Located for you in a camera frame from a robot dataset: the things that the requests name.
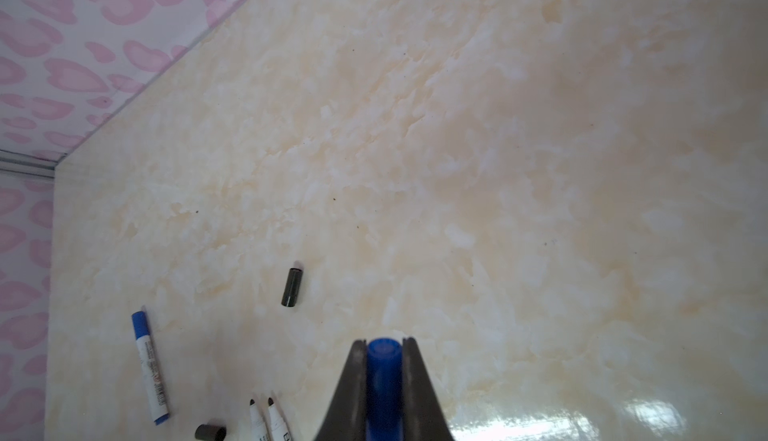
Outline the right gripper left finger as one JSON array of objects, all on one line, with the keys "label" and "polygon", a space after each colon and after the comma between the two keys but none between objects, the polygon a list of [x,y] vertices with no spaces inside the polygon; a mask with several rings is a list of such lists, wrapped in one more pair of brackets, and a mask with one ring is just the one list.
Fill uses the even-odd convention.
[{"label": "right gripper left finger", "polygon": [[352,343],[316,441],[365,441],[367,424],[367,343]]}]

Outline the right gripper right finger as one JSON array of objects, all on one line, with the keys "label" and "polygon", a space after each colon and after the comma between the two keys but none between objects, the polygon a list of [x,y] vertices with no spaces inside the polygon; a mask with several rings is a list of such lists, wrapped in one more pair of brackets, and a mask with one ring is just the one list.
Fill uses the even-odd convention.
[{"label": "right gripper right finger", "polygon": [[402,430],[405,441],[453,441],[415,338],[404,338]]}]

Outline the blue pen cap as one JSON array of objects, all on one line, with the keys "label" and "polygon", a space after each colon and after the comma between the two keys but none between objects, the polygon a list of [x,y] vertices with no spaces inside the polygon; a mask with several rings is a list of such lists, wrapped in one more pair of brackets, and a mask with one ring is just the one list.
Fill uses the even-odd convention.
[{"label": "blue pen cap", "polygon": [[367,439],[402,439],[402,346],[391,338],[367,345]]}]

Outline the white marker pen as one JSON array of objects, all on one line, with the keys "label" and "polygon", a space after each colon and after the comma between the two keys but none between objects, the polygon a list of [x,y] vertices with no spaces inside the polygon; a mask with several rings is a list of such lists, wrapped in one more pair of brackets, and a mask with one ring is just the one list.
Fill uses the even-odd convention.
[{"label": "white marker pen", "polygon": [[161,425],[169,419],[170,412],[146,312],[133,313],[131,320],[151,419],[155,425]]}]

